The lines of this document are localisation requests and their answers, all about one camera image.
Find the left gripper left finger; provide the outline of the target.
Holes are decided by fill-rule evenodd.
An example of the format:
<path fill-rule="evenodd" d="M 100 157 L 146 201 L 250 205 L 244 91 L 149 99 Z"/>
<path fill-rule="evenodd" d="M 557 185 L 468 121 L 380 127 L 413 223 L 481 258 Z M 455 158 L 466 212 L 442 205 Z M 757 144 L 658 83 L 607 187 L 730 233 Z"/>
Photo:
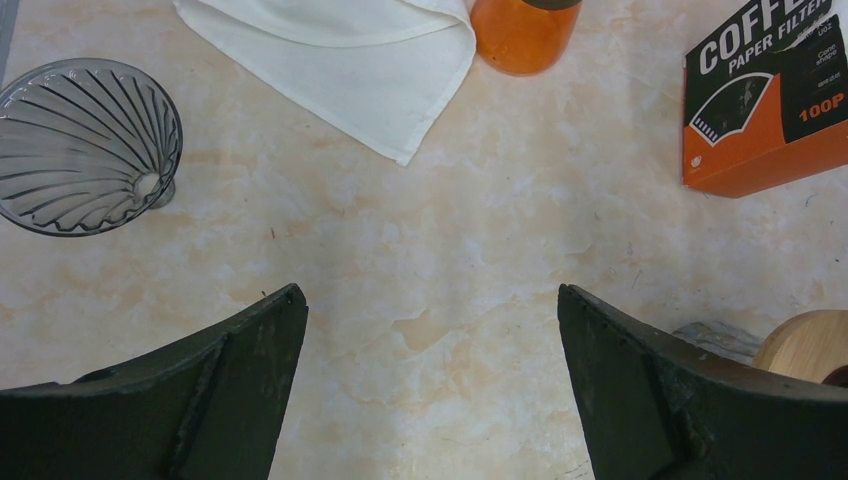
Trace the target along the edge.
<path fill-rule="evenodd" d="M 1 393 L 5 479 L 265 479 L 307 327 L 290 284 L 78 380 Z"/>

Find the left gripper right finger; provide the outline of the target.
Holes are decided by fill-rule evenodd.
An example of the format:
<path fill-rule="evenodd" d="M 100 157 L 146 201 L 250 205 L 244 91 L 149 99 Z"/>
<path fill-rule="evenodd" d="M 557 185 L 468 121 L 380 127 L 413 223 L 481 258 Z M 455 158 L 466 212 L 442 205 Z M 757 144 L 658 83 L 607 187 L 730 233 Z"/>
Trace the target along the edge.
<path fill-rule="evenodd" d="M 847 392 L 759 370 L 575 285 L 557 315 L 598 479 L 843 479 Z"/>

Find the clear glass dripper cone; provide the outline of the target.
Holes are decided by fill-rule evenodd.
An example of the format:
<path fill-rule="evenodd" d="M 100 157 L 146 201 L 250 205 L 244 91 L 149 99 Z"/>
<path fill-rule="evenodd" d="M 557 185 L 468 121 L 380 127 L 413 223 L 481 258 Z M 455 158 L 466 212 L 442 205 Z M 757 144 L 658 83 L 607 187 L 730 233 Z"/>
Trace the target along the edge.
<path fill-rule="evenodd" d="M 45 64 L 1 92 L 1 214 L 53 237 L 114 230 L 173 199 L 182 151 L 176 104 L 147 73 Z"/>

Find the orange coffee filter box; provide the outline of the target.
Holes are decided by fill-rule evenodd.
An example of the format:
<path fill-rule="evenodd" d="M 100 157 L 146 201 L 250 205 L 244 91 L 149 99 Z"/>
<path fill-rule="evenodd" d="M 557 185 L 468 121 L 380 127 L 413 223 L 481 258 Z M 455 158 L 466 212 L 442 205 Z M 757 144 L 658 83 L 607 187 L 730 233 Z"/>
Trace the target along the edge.
<path fill-rule="evenodd" d="M 847 4 L 748 1 L 684 58 L 682 183 L 740 198 L 847 163 Z"/>

